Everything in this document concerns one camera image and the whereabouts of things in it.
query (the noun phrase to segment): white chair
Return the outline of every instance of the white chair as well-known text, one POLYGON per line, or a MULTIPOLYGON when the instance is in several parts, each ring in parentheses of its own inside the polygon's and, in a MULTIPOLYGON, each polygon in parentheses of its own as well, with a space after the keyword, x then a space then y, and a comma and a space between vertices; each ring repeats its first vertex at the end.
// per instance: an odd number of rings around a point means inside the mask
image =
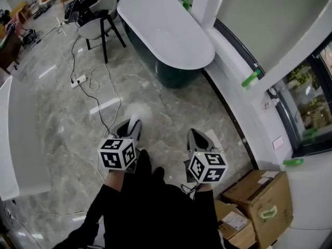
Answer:
POLYGON ((107 64, 107 53, 106 53, 106 42, 105 42, 105 35, 108 36, 108 32, 113 29, 115 34, 118 36, 120 42, 122 43, 123 47, 126 47, 124 41, 122 40, 118 30, 116 29, 113 19, 117 16, 117 0, 99 0, 97 3, 93 4, 89 7, 92 13, 95 13, 100 10, 108 10, 108 14, 102 18, 97 18, 94 20, 89 21, 82 27, 78 29, 78 34, 81 35, 83 38, 86 39, 88 50, 90 50, 90 43, 89 40, 95 40, 102 38, 103 41, 103 51, 104 51, 104 58, 105 64, 107 64))

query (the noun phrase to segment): cardboard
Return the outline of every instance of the cardboard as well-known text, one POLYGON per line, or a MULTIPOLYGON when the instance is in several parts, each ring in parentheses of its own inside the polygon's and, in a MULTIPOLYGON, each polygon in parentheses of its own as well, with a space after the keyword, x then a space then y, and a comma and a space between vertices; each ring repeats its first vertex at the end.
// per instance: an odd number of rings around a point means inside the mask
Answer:
POLYGON ((252 221, 259 248, 266 249, 293 220, 293 206, 285 172, 252 171, 223 193, 252 221))
POLYGON ((215 200, 214 206, 219 230, 225 239, 239 249, 248 249, 256 242, 253 224, 234 204, 225 204, 215 200))

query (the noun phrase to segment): black chair leg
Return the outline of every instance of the black chair leg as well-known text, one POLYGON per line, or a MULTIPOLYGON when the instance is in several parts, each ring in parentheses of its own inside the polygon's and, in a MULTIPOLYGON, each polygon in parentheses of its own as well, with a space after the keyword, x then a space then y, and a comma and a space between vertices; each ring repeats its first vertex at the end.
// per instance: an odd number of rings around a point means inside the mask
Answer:
POLYGON ((91 49, 91 47, 90 47, 90 42, 89 42, 88 39, 86 39, 86 40, 87 40, 88 50, 90 50, 90 49, 91 49))
POLYGON ((112 20, 112 18, 110 17, 110 15, 107 15, 107 20, 109 21, 110 23, 110 26, 112 27, 112 29, 114 30, 116 36, 118 36, 122 46, 125 48, 126 45, 125 45, 125 42, 122 40, 121 36, 120 36, 120 33, 118 32, 118 30, 116 29, 115 25, 114 25, 114 22, 112 20))
POLYGON ((107 64, 108 60, 107 60, 107 53, 106 53, 106 41, 105 41, 104 21, 100 22, 100 29, 101 29, 101 33, 102 33, 104 59, 105 59, 105 64, 107 64))

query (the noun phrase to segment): glass window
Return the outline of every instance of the glass window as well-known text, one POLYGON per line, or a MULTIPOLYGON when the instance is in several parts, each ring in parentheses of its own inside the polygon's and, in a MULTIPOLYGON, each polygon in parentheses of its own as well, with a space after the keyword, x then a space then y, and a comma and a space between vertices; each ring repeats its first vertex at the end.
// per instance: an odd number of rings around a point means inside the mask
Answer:
MULTIPOLYGON (((330 48, 326 47, 321 54, 331 68, 330 48)), ((316 66, 309 58, 280 80, 275 89, 286 106, 298 145, 307 146, 330 139, 331 102, 328 102, 316 66)))

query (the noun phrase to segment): white bathtub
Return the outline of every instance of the white bathtub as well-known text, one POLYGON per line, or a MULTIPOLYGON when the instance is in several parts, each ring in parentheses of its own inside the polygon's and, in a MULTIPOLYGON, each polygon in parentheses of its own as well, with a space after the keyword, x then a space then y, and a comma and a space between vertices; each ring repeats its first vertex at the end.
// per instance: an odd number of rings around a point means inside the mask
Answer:
POLYGON ((215 50, 178 0, 120 0, 118 12, 154 56, 181 70, 210 64, 215 50))

